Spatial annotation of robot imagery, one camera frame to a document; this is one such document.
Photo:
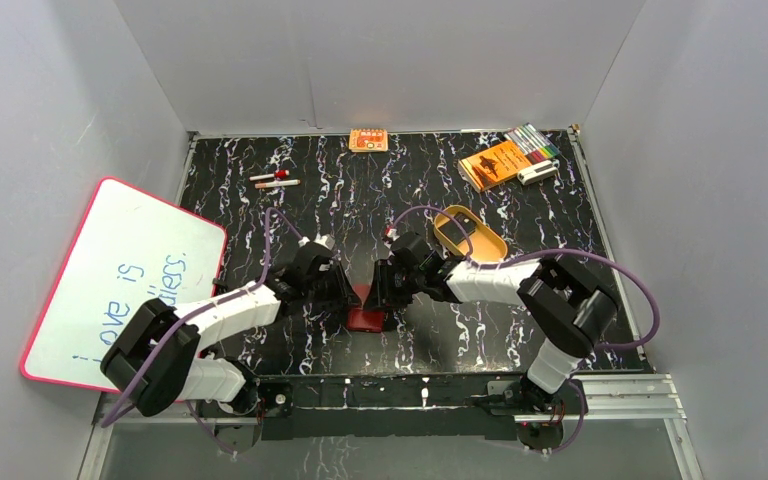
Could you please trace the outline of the red leather card holder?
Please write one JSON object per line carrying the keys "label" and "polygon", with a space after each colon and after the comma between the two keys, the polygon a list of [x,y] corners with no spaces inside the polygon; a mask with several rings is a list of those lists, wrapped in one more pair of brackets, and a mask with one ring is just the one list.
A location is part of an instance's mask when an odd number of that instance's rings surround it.
{"label": "red leather card holder", "polygon": [[363,309],[363,303],[370,292],[370,285],[355,284],[352,288],[361,303],[349,310],[345,324],[346,329],[353,332],[381,333],[384,330],[385,313]]}

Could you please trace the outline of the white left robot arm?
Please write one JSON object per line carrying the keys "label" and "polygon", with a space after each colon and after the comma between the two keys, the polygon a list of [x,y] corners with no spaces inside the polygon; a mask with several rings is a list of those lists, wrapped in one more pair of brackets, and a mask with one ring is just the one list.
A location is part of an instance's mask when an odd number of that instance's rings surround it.
{"label": "white left robot arm", "polygon": [[260,402],[260,380],[241,361],[213,353],[219,342],[303,312],[345,312],[359,304],[333,238],[304,238],[294,258],[270,268],[262,282],[179,307],[145,301],[102,357],[100,371],[144,416],[183,401],[215,401],[246,416]]}

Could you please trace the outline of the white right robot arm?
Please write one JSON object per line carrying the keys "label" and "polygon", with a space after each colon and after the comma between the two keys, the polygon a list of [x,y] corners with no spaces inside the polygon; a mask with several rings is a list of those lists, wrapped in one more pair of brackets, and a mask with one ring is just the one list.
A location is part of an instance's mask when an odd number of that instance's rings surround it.
{"label": "white right robot arm", "polygon": [[563,399],[562,385],[593,353],[621,310],[617,296],[581,263],[576,253],[540,253],[534,259],[478,263],[464,255],[443,256],[409,232],[377,261],[364,300],[366,311],[395,311],[423,293],[438,302],[521,305],[545,336],[525,373],[523,399],[537,414]]}

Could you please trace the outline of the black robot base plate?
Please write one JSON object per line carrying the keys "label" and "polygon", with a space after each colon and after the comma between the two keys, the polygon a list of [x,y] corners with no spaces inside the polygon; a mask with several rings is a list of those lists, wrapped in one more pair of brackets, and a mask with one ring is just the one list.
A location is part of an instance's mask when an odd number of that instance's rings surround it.
{"label": "black robot base plate", "polygon": [[266,376],[240,406],[193,405],[216,432],[251,426],[259,440],[478,436],[537,452],[569,444],[589,411],[581,381],[545,393],[520,373]]}

